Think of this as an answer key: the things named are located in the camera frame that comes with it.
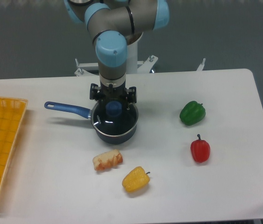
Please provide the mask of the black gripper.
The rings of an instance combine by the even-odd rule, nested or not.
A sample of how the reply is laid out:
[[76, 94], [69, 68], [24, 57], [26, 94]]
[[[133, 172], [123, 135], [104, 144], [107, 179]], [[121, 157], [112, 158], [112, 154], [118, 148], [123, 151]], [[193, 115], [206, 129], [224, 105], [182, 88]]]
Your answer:
[[101, 86], [98, 86], [95, 83], [90, 85], [90, 100], [99, 100], [100, 104], [107, 104], [111, 101], [124, 103], [124, 98], [128, 103], [137, 102], [137, 88], [135, 86], [127, 89], [125, 88], [125, 82], [118, 87], [114, 85], [107, 87], [102, 82], [100, 82], [100, 84]]

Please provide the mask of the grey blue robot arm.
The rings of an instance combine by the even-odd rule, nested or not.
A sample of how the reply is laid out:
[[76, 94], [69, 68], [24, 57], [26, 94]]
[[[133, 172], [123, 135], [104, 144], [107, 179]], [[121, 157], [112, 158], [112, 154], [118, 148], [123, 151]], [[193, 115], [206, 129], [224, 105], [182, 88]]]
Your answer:
[[70, 17], [84, 23], [98, 59], [100, 85], [92, 84], [90, 99], [136, 103], [136, 88], [125, 86], [130, 39], [165, 27], [165, 0], [66, 0]]

